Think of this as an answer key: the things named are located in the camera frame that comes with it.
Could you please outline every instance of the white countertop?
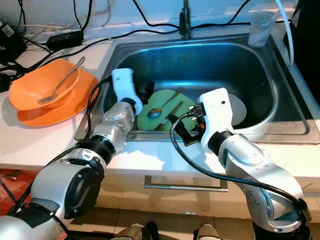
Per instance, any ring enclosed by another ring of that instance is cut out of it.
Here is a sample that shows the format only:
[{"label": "white countertop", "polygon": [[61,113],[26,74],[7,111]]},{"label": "white countertop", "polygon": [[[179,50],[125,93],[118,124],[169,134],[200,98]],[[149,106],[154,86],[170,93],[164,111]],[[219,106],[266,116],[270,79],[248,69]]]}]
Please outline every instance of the white countertop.
[{"label": "white countertop", "polygon": [[[194,31],[193,37],[208,37],[226,34],[247,33],[248,26],[219,27]],[[272,31],[272,36],[287,61],[288,54],[282,43],[282,24],[278,24]],[[159,41],[179,39],[178,33],[171,35],[134,34],[132,36],[94,45],[84,52],[69,57],[67,60],[76,63],[85,56],[84,69],[101,79],[112,55],[114,47],[119,43]],[[65,54],[78,50],[61,51]],[[30,66],[37,62],[45,52],[30,49],[24,52],[18,62]],[[300,89],[316,124],[320,128],[320,107],[315,102],[297,67],[289,70]],[[28,127],[19,123],[17,111],[9,102],[9,92],[0,93],[0,168],[39,170],[52,158],[69,148],[75,141],[74,135],[84,115],[84,111],[75,117],[48,127]],[[272,160],[288,170],[295,177],[320,178],[320,144],[259,144],[266,149]],[[223,172],[217,157],[205,155],[199,144],[184,149],[196,162],[208,166],[215,172]],[[116,155],[108,165],[110,173],[137,173],[145,175],[179,175],[198,174],[179,156],[170,142],[129,142],[125,149]]]}]

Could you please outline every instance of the clear cup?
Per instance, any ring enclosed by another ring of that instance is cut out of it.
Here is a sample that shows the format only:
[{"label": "clear cup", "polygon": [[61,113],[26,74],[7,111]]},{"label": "clear cup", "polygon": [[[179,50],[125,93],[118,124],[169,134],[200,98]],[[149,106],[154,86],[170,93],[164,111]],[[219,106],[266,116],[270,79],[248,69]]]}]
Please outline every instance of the clear cup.
[{"label": "clear cup", "polygon": [[276,14],[272,11],[254,13],[250,25],[248,44],[253,48],[261,48],[266,45],[276,19]]}]

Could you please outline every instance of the tiled floor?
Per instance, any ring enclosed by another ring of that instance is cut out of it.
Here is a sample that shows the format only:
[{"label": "tiled floor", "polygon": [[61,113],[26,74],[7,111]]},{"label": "tiled floor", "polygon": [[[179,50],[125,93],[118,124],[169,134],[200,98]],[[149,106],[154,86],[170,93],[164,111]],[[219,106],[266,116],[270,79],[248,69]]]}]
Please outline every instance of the tiled floor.
[{"label": "tiled floor", "polygon": [[[213,225],[224,240],[253,239],[252,221],[249,219],[155,213],[111,208],[95,208],[84,217],[74,220],[68,228],[75,231],[118,233],[132,224],[139,223],[145,225],[149,221],[157,224],[161,240],[192,240],[194,230],[203,224]],[[320,240],[320,224],[310,223],[310,228],[313,239]]]}]

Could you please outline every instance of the drawer handle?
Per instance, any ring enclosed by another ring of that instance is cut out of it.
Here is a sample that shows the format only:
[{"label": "drawer handle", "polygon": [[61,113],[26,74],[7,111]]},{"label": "drawer handle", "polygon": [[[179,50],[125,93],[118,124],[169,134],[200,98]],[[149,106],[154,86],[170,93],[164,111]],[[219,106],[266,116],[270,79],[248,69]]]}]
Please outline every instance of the drawer handle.
[{"label": "drawer handle", "polygon": [[220,180],[220,186],[189,186],[177,184],[159,184],[152,183],[152,176],[144,177],[145,189],[171,189],[171,190],[188,190],[188,191],[207,191],[207,192],[228,192],[228,184],[226,180]]}]

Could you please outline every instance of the metal fork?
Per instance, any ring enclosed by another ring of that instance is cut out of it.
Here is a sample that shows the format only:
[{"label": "metal fork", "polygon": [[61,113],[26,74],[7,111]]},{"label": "metal fork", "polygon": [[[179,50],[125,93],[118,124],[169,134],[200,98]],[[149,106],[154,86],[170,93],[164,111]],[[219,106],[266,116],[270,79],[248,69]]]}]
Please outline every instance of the metal fork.
[{"label": "metal fork", "polygon": [[58,88],[61,86],[61,84],[75,71],[77,70],[77,68],[79,68],[84,61],[86,60],[86,58],[83,56],[80,58],[80,60],[77,62],[77,64],[67,73],[67,75],[58,83],[58,85],[56,86],[56,88],[52,91],[52,94],[50,96],[41,98],[40,100],[38,100],[39,104],[47,104],[49,102],[51,102],[53,99],[55,99],[58,96]]}]

